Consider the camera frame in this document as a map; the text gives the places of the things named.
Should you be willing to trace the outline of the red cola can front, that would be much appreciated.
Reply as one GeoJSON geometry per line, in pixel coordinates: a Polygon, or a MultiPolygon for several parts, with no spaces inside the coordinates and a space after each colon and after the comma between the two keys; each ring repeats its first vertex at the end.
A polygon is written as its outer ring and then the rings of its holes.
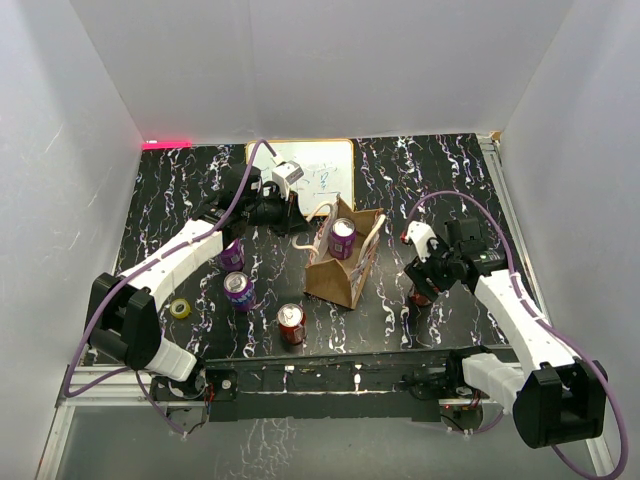
{"type": "Polygon", "coordinates": [[[297,345],[306,337],[306,314],[297,304],[283,305],[277,314],[278,327],[282,338],[291,345],[297,345]]]}

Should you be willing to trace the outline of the brown canvas tote bag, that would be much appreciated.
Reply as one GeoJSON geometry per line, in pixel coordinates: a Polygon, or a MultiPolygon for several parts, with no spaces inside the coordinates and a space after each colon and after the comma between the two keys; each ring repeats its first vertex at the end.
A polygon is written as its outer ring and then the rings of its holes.
{"type": "Polygon", "coordinates": [[[306,219],[311,220],[325,207],[329,209],[329,213],[316,232],[313,242],[302,245],[297,237],[292,240],[295,249],[309,252],[305,266],[304,292],[353,310],[373,264],[386,215],[380,208],[355,211],[341,198],[336,198],[334,202],[324,201],[318,204],[306,219]],[[333,258],[328,248],[331,225],[338,218],[352,220],[357,231],[353,253],[346,260],[333,258]]]}

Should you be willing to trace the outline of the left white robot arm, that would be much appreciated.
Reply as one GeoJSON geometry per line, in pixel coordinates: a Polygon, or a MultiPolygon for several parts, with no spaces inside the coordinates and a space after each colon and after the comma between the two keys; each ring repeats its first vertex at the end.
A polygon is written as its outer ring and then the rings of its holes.
{"type": "Polygon", "coordinates": [[[182,229],[154,254],[119,276],[93,283],[87,314],[88,344],[132,370],[168,378],[182,397],[194,399],[207,376],[196,356],[166,339],[158,311],[192,273],[217,257],[249,226],[266,226],[279,236],[307,230],[294,183],[303,176],[283,162],[264,182],[256,167],[229,170],[222,185],[195,210],[182,229]]]}

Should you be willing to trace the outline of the red cola can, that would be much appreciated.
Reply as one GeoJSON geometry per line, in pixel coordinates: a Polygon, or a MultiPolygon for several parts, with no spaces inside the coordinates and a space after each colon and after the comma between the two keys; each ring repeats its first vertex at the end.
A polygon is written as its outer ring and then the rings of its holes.
{"type": "Polygon", "coordinates": [[[411,288],[408,299],[411,303],[419,308],[428,307],[433,303],[433,301],[427,295],[420,293],[416,286],[413,286],[411,288]]]}
{"type": "Polygon", "coordinates": [[[278,327],[282,338],[291,345],[297,345],[306,337],[306,314],[297,304],[283,305],[277,314],[278,327]]]}

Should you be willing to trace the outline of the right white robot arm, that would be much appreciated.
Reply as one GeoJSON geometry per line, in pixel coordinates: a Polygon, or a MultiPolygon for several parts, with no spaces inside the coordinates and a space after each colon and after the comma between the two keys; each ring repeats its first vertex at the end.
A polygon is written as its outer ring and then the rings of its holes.
{"type": "Polygon", "coordinates": [[[477,219],[447,222],[444,236],[412,221],[402,240],[416,250],[404,269],[415,293],[433,303],[455,284],[466,286],[497,321],[520,364],[507,366],[487,347],[455,351],[445,374],[453,394],[487,394],[512,415],[531,448],[602,433],[606,395],[596,372],[541,326],[541,311],[509,271],[505,251],[488,246],[477,219]]]}

